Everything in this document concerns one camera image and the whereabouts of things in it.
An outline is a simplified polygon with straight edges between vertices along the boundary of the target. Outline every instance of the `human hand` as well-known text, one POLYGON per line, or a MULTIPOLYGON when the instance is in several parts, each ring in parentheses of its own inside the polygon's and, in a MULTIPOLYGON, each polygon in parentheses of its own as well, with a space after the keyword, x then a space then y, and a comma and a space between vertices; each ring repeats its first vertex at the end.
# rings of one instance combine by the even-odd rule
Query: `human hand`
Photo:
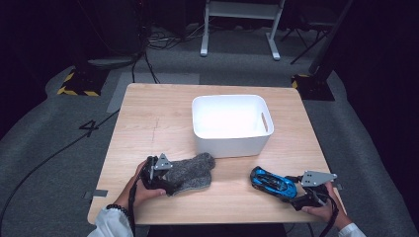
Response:
MULTIPOLYGON (((141 171, 142 166, 144 166, 144 164, 145 164, 145 161, 141 162, 136 167, 135 174, 129 179, 128 183, 126 184, 126 187, 121 192, 120 196, 117 198, 114 204, 118 204, 124 207, 125 209, 128 209, 129 191, 133 183, 135 182, 136 177, 141 171)), ((144 184, 142 183, 142 180, 138 180, 136 183, 135 202, 133 203, 133 207, 138 207, 140 204, 142 204, 144 201, 150 198, 156 198, 159 196, 163 196, 165 194, 166 194, 166 191, 162 189, 157 189, 157 190, 146 189, 144 184)))
MULTIPOLYGON (((348 224, 352 223, 352 220, 345 214, 342 203, 340 202, 335 192, 333 191, 332 183, 327 182, 324 185, 326 186, 327 192, 329 193, 330 197, 335 200, 337 208, 339 209, 339 213, 338 213, 338 216, 336 217, 334 226, 337 227, 339 230, 341 230, 348 224)), ((329 199, 326 205, 323 205, 320 207, 303 206, 301 210, 308 214, 318 216, 323 221, 328 222, 330 217, 332 216, 332 201, 329 199)))

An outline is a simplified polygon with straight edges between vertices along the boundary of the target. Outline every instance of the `white plastic bin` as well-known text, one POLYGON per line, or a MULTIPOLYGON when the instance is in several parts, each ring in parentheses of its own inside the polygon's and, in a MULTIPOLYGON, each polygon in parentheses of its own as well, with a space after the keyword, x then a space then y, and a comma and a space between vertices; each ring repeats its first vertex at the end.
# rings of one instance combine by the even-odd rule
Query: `white plastic bin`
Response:
POLYGON ((258 155, 274 132, 265 100, 257 95, 196 97, 192 114, 197 154, 214 158, 258 155))

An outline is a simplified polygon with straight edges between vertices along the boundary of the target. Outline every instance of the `stand leg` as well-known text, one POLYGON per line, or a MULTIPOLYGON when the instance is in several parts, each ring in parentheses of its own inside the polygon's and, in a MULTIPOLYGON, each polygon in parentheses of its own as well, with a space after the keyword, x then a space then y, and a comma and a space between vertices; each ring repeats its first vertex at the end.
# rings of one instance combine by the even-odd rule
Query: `stand leg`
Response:
POLYGON ((272 25, 272 30, 270 33, 266 33, 266 37, 268 39, 269 47, 271 48, 272 56, 274 60, 278 61, 281 59, 280 53, 278 52, 277 45, 275 44, 275 32, 277 31, 278 23, 281 18, 281 14, 283 12, 282 4, 278 6, 277 16, 275 17, 274 24, 272 25))
POLYGON ((203 43, 201 44, 201 56, 207 56, 209 53, 209 24, 210 24, 210 1, 208 0, 206 4, 203 43))

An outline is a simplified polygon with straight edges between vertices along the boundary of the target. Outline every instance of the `black wristband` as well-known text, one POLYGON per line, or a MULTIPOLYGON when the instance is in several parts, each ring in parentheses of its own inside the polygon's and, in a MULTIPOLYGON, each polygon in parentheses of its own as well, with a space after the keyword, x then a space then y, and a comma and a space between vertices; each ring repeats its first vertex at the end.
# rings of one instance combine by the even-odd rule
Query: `black wristband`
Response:
POLYGON ((123 208, 122 206, 120 206, 118 204, 109 204, 109 205, 106 206, 106 209, 118 209, 118 210, 122 211, 123 214, 126 215, 126 218, 130 219, 128 210, 123 208))

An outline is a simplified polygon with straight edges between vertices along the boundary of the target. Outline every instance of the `wrist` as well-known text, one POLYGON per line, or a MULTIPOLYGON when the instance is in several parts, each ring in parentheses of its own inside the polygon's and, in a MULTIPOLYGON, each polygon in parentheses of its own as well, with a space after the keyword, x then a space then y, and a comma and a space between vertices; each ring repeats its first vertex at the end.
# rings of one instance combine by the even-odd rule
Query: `wrist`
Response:
POLYGON ((126 218, 129 219, 129 211, 125 207, 123 207, 121 205, 118 205, 118 204, 109 204, 109 205, 106 206, 106 209, 118 209, 118 210, 120 210, 126 216, 126 218))
POLYGON ((119 205, 120 207, 128 209, 128 201, 127 200, 118 200, 117 199, 113 204, 119 205))
POLYGON ((345 226, 353 223, 352 220, 344 213, 339 213, 335 220, 335 227, 340 231, 345 228, 345 226))

